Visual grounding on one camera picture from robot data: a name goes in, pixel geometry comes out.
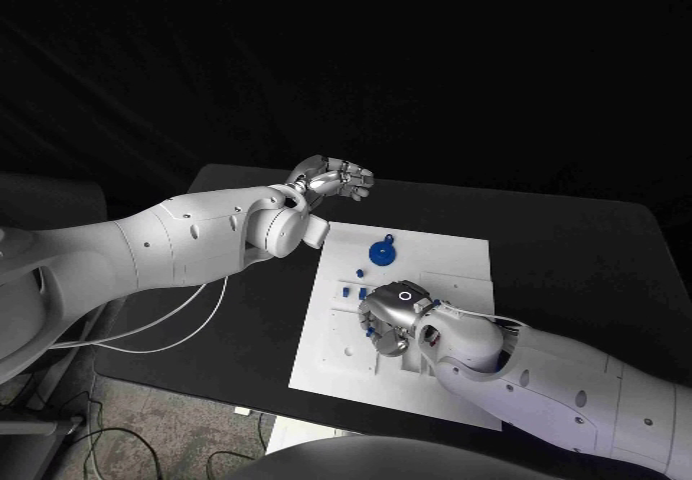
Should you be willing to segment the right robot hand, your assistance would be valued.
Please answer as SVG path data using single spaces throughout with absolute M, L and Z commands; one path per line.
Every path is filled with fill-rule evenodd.
M 394 358 L 407 352 L 423 318 L 434 308 L 430 292 L 408 280 L 372 290 L 361 301 L 358 318 L 380 355 Z

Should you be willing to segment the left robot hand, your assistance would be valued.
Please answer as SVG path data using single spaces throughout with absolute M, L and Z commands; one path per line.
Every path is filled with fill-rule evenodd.
M 296 166 L 286 184 L 316 207 L 322 200 L 332 196 L 361 201 L 371 193 L 375 177 L 358 164 L 325 155 L 313 155 Z

